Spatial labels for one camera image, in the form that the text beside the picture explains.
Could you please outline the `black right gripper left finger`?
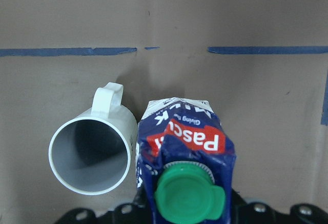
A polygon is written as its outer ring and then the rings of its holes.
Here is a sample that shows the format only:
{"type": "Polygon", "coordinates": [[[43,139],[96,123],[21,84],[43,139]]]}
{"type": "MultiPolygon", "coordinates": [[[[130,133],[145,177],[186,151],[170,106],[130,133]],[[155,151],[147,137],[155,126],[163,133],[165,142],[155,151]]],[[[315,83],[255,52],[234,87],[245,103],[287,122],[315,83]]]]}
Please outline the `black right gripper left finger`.
{"type": "Polygon", "coordinates": [[[101,216],[87,208],[68,211],[55,223],[143,223],[144,205],[140,202],[123,203],[101,216]]]}

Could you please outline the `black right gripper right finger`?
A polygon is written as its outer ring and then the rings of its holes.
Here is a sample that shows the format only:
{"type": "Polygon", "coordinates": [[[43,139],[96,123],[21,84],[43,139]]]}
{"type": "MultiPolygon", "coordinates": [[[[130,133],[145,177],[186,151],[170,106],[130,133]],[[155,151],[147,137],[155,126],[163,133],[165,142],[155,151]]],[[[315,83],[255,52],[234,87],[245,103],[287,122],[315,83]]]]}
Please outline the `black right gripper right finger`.
{"type": "Polygon", "coordinates": [[[327,212],[309,203],[299,203],[282,213],[261,201],[246,202],[233,190],[231,223],[327,223],[327,212]]]}

